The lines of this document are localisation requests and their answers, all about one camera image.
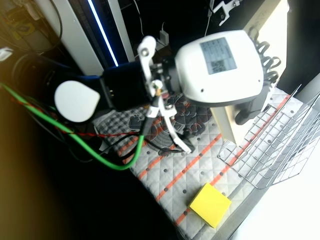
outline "blue light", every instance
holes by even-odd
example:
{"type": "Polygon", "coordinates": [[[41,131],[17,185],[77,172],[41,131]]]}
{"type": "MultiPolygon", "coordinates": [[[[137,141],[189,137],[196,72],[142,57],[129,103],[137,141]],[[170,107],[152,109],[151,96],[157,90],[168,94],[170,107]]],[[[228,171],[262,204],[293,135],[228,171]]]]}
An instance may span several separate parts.
{"type": "Polygon", "coordinates": [[[97,14],[97,11],[96,11],[96,9],[95,9],[95,6],[94,6],[94,4],[92,3],[92,0],[88,0],[88,3],[89,3],[89,5],[90,5],[91,11],[92,11],[92,13],[93,13],[93,15],[94,15],[94,18],[95,18],[95,20],[96,20],[96,23],[98,24],[99,29],[100,29],[100,31],[101,31],[101,33],[102,33],[103,39],[104,39],[104,41],[105,41],[105,44],[106,44],[106,46],[108,47],[108,49],[109,49],[109,51],[110,51],[111,57],[112,57],[112,59],[113,59],[113,62],[114,62],[114,64],[115,64],[115,66],[118,67],[117,59],[116,59],[116,57],[115,57],[115,55],[114,55],[114,52],[112,51],[112,48],[111,48],[110,43],[109,43],[109,41],[108,41],[107,35],[106,35],[106,33],[105,33],[105,30],[104,30],[104,28],[102,27],[102,24],[101,24],[101,21],[100,21],[100,19],[99,19],[99,17],[98,17],[98,14],[97,14]]]}

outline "quilted mat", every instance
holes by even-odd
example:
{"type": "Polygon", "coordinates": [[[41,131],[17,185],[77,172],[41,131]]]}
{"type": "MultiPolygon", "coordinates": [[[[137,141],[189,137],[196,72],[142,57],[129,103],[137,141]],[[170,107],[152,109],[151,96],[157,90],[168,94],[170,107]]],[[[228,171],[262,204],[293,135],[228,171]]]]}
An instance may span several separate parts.
{"type": "MultiPolygon", "coordinates": [[[[276,89],[270,104],[278,110],[288,98],[287,93],[276,89]]],[[[154,196],[185,239],[210,240],[219,235],[219,229],[233,217],[232,213],[255,188],[217,158],[223,139],[209,109],[194,106],[181,95],[167,101],[175,104],[177,109],[172,124],[180,133],[184,128],[189,129],[195,151],[190,154],[167,153],[146,144],[130,170],[154,196]],[[205,183],[210,183],[232,201],[217,228],[208,226],[188,208],[205,183]]],[[[301,106],[299,100],[291,98],[281,111],[292,117],[301,106]]],[[[101,134],[138,131],[145,112],[143,107],[125,112],[112,111],[96,119],[94,125],[101,134]]],[[[114,143],[119,138],[110,137],[108,140],[114,143]]],[[[161,117],[154,121],[146,138],[162,148],[175,149],[161,117]]],[[[137,137],[133,136],[122,142],[116,146],[117,152],[120,155],[128,153],[136,140],[137,137]]]]}

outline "yellow sponge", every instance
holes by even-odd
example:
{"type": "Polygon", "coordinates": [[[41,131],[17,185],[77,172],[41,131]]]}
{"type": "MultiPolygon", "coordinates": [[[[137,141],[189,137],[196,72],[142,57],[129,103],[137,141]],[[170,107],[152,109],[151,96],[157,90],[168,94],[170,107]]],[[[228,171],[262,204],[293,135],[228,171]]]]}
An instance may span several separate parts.
{"type": "Polygon", "coordinates": [[[189,207],[203,218],[211,227],[216,228],[231,201],[217,189],[206,183],[195,196],[189,207]]]}

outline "gray label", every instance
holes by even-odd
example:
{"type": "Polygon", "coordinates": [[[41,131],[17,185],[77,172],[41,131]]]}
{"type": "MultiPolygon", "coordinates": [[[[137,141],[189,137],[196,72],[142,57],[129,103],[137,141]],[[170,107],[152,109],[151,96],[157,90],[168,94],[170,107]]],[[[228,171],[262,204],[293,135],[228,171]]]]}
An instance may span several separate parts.
{"type": "Polygon", "coordinates": [[[236,69],[235,59],[225,37],[200,43],[209,74],[236,69]]]}

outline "wire mesh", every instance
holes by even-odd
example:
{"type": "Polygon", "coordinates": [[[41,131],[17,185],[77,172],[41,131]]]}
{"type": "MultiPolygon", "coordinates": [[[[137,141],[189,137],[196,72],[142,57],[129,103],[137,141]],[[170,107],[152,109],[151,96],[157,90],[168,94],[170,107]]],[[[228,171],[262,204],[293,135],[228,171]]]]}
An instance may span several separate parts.
{"type": "Polygon", "coordinates": [[[270,107],[255,119],[241,145],[226,142],[218,158],[264,189],[298,175],[319,139],[320,113],[312,105],[302,105],[292,117],[270,107]]]}

